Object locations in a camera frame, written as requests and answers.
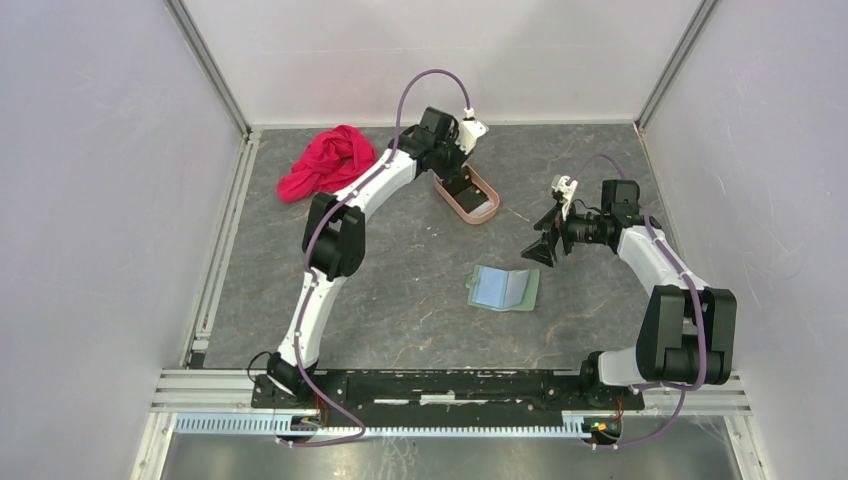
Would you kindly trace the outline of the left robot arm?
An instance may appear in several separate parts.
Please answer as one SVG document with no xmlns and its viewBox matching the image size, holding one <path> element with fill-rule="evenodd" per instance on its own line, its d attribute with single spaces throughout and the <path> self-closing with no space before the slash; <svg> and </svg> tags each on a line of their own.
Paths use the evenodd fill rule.
<svg viewBox="0 0 848 480">
<path fill-rule="evenodd" d="M 477 141 L 488 131 L 472 109 L 465 118 L 433 107 L 398 131 L 380 158 L 349 186 L 313 198 L 303 237 L 303 285 L 288 331 L 267 363 L 278 397 L 290 407 L 314 394 L 308 375 L 320 356 L 333 304 L 366 253 L 366 223 L 396 191 L 426 172 L 451 180 L 460 175 Z"/>
</svg>

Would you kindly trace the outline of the pink oval card tray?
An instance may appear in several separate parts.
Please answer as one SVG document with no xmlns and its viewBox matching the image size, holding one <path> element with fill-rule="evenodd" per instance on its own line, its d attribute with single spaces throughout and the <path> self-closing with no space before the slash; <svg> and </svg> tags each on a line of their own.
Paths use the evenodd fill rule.
<svg viewBox="0 0 848 480">
<path fill-rule="evenodd" d="M 433 177 L 436 192 L 470 225 L 491 219 L 501 205 L 497 191 L 471 166 L 464 165 L 450 180 Z"/>
</svg>

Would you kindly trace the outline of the green card holder wallet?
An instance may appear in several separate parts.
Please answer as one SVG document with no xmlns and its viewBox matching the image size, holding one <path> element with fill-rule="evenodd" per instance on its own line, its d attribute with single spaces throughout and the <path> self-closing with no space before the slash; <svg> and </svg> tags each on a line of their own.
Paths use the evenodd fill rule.
<svg viewBox="0 0 848 480">
<path fill-rule="evenodd" d="M 533 311 L 539 282 L 538 269 L 502 270 L 478 265 L 465 282 L 467 304 L 495 312 Z"/>
</svg>

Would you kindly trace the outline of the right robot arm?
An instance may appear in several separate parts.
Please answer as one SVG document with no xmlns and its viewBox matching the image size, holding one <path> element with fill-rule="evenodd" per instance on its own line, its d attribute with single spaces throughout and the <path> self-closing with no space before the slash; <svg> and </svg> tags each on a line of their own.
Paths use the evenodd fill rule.
<svg viewBox="0 0 848 480">
<path fill-rule="evenodd" d="M 586 213 L 575 207 L 577 185 L 568 176 L 554 178 L 556 204 L 536 222 L 541 236 L 522 257 L 553 267 L 577 244 L 604 245 L 630 267 L 649 296 L 634 346 L 595 352 L 584 361 L 577 382 L 580 400 L 602 408 L 618 387 L 694 390 L 726 383 L 734 352 L 734 294 L 710 286 L 684 264 L 661 226 L 642 212 L 637 182 L 603 181 L 600 208 Z"/>
</svg>

